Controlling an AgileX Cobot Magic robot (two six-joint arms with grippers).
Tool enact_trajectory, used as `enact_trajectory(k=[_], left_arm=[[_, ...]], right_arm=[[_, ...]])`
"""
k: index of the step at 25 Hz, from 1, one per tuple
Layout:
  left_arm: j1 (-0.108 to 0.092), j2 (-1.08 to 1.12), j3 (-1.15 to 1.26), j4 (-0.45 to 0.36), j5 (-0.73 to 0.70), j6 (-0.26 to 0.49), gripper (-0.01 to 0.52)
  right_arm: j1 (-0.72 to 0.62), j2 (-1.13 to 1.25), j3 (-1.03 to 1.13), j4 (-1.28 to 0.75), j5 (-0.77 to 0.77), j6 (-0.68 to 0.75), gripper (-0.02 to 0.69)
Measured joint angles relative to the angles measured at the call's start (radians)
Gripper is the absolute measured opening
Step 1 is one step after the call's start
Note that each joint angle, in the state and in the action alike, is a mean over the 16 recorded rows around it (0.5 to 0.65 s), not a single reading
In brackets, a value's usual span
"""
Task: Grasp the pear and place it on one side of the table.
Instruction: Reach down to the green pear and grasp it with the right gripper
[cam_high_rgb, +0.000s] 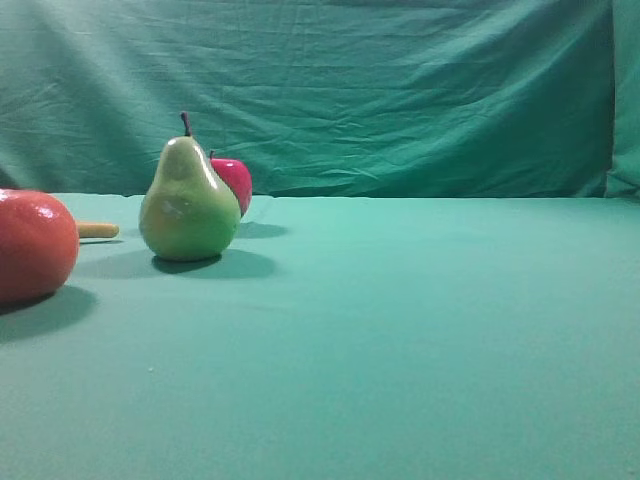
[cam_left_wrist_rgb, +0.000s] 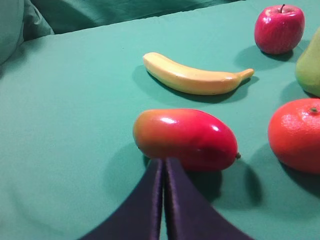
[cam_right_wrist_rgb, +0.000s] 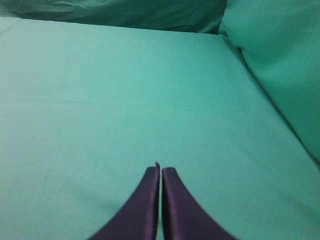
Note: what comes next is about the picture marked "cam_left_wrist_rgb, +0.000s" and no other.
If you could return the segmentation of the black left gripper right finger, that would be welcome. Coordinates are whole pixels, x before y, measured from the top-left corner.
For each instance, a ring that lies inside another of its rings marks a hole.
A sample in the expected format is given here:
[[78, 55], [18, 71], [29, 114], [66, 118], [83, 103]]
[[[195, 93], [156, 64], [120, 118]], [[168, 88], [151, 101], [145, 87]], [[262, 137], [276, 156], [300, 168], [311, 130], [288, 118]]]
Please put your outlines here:
[[250, 240], [197, 190], [176, 158], [165, 160], [164, 210], [169, 240]]

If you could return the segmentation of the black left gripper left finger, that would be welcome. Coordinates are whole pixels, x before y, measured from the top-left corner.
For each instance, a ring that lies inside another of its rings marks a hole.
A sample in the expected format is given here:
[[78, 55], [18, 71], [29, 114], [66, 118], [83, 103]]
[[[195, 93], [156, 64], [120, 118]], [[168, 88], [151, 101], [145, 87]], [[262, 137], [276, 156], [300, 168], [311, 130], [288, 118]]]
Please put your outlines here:
[[164, 163], [151, 159], [128, 198], [82, 240], [158, 240], [162, 220]]

